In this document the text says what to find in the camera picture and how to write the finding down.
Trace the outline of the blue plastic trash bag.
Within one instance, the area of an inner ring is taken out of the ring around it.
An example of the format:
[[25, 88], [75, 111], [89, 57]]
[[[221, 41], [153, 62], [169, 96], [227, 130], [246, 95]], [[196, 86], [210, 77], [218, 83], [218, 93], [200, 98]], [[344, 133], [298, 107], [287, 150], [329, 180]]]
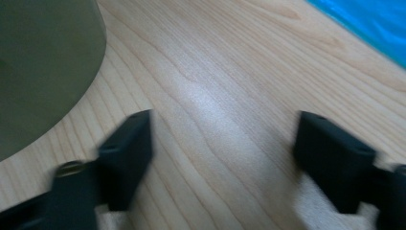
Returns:
[[406, 0], [306, 0], [406, 69]]

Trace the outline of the green ribbed trash bin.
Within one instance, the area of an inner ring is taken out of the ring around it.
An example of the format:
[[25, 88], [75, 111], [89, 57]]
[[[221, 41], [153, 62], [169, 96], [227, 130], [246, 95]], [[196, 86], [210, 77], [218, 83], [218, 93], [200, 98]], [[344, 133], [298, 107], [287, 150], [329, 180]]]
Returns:
[[75, 106], [105, 50], [97, 0], [0, 0], [0, 161]]

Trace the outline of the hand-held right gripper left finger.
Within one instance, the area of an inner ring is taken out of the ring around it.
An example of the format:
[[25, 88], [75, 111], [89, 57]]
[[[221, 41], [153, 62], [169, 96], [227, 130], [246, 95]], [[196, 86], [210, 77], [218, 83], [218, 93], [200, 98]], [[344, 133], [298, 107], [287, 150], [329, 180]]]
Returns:
[[128, 116], [98, 149], [101, 200], [126, 211], [153, 156], [150, 111]]

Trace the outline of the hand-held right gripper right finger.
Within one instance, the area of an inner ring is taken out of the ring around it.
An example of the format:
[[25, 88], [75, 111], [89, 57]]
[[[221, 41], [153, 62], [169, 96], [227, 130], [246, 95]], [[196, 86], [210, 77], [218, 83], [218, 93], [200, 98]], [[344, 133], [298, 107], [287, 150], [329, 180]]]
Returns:
[[338, 212], [357, 212], [375, 149], [329, 119], [303, 111], [293, 156]]

